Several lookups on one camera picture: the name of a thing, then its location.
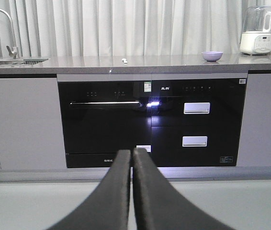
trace purple bowl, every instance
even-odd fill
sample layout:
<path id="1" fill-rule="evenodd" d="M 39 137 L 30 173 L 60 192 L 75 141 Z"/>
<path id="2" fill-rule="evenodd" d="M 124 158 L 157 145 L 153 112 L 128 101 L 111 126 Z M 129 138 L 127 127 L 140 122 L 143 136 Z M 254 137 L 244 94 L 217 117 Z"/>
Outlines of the purple bowl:
<path id="1" fill-rule="evenodd" d="M 219 52 L 219 51 L 206 51 L 206 52 L 202 52 L 203 58 L 206 61 L 217 61 L 219 60 L 222 55 L 223 52 Z"/>

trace sink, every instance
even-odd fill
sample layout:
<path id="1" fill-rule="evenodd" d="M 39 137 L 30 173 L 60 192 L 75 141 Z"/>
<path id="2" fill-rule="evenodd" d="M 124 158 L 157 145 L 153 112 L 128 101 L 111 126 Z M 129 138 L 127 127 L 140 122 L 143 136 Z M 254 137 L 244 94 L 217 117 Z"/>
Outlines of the sink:
<path id="1" fill-rule="evenodd" d="M 0 59 L 0 66 L 34 65 L 46 60 L 48 59 L 47 58 Z"/>

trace black appliance panel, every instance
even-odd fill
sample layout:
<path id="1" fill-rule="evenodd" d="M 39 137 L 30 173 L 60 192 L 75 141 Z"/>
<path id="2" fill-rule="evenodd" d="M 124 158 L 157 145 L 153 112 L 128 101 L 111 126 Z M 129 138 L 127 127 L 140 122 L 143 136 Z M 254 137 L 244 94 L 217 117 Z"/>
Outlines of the black appliance panel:
<path id="1" fill-rule="evenodd" d="M 59 82 L 58 87 L 68 167 L 109 167 L 108 156 L 118 150 L 150 145 L 150 92 L 144 92 L 143 81 Z"/>
<path id="2" fill-rule="evenodd" d="M 183 147 L 183 137 L 207 137 L 206 147 Z M 235 166 L 239 135 L 229 126 L 152 127 L 151 158 L 158 167 Z"/>
<path id="3" fill-rule="evenodd" d="M 152 126 L 240 123 L 245 84 L 240 79 L 156 80 L 152 84 Z M 185 114 L 184 104 L 210 103 L 209 113 Z"/>

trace silver handle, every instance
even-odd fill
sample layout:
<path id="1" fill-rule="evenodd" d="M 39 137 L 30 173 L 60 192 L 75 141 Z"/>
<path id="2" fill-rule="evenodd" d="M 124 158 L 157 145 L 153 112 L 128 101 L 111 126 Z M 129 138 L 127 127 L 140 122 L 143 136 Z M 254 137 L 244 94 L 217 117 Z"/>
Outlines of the silver handle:
<path id="1" fill-rule="evenodd" d="M 185 114 L 206 114 L 209 110 L 187 110 L 185 111 Z"/>
<path id="2" fill-rule="evenodd" d="M 206 147 L 208 136 L 184 136 L 182 137 L 183 147 Z"/>
<path id="3" fill-rule="evenodd" d="M 184 103 L 184 114 L 209 114 L 210 102 Z"/>
<path id="4" fill-rule="evenodd" d="M 204 143 L 183 144 L 182 146 L 207 146 L 207 142 L 204 142 Z"/>

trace white appliance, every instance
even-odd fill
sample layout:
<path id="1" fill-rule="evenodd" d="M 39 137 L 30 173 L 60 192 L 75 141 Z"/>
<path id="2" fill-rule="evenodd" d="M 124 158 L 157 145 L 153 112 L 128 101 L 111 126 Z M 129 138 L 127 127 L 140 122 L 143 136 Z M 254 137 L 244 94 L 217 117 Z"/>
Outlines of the white appliance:
<path id="1" fill-rule="evenodd" d="M 246 10 L 240 51 L 250 55 L 271 52 L 271 6 L 255 6 Z"/>

